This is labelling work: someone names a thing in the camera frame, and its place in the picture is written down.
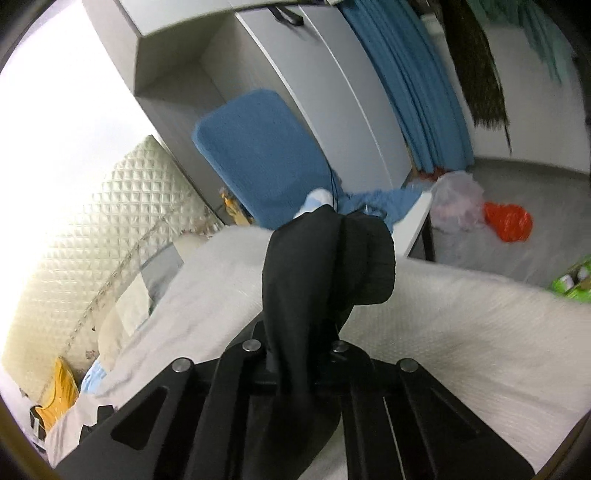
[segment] hanging cloth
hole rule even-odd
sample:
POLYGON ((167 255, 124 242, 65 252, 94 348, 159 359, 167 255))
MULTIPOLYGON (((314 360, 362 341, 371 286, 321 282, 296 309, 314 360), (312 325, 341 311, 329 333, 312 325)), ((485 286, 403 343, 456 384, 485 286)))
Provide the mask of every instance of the hanging cloth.
POLYGON ((501 80, 484 30, 466 0, 439 0, 445 36, 474 125, 505 128, 509 118, 501 80))
POLYGON ((522 27, 532 50, 548 67, 550 78, 562 84, 569 76, 573 49, 552 19, 532 0, 467 0, 482 26, 522 27))
POLYGON ((474 162, 462 109, 431 38, 406 0, 339 4, 390 99, 420 170, 474 162))

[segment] red plastic bag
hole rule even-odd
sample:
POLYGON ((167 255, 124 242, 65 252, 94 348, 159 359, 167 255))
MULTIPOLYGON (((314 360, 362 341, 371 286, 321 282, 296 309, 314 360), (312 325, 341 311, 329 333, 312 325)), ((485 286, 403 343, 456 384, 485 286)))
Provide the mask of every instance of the red plastic bag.
POLYGON ((486 202, 484 218, 504 242, 525 242, 534 226, 531 215, 519 205, 486 202))

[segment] black handle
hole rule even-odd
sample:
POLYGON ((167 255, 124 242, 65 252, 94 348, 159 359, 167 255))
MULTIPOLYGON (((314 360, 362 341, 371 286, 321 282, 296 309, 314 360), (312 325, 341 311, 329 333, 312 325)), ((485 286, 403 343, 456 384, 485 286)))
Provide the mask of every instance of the black handle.
POLYGON ((294 27, 304 26, 304 17, 293 13, 282 5, 271 5, 267 7, 279 23, 285 23, 294 27))

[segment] blue cloth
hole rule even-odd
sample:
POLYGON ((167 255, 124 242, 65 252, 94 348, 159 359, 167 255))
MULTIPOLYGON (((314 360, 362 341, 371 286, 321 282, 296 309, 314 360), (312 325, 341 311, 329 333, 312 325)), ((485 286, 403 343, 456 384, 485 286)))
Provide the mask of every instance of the blue cloth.
POLYGON ((82 380, 80 393, 95 393, 106 374, 107 372, 97 358, 82 380))
POLYGON ((264 228, 289 222, 315 188, 342 193, 314 139, 270 90, 255 90, 210 113, 193 142, 264 228))
POLYGON ((339 8, 380 77, 417 167, 431 173, 472 165, 462 109, 407 0, 345 0, 339 8))
POLYGON ((392 233, 394 224, 406 216, 420 196, 420 190, 411 188, 344 194, 339 197, 339 213, 347 215, 361 210, 368 215, 379 216, 392 233))

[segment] blue cushion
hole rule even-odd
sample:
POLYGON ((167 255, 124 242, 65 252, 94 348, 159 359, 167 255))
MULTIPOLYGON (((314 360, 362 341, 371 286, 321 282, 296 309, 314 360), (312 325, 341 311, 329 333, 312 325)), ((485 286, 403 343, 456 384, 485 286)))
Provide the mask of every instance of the blue cushion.
POLYGON ((264 228, 289 222, 316 188, 342 193, 314 139, 270 90, 255 90, 209 114, 193 142, 264 228))

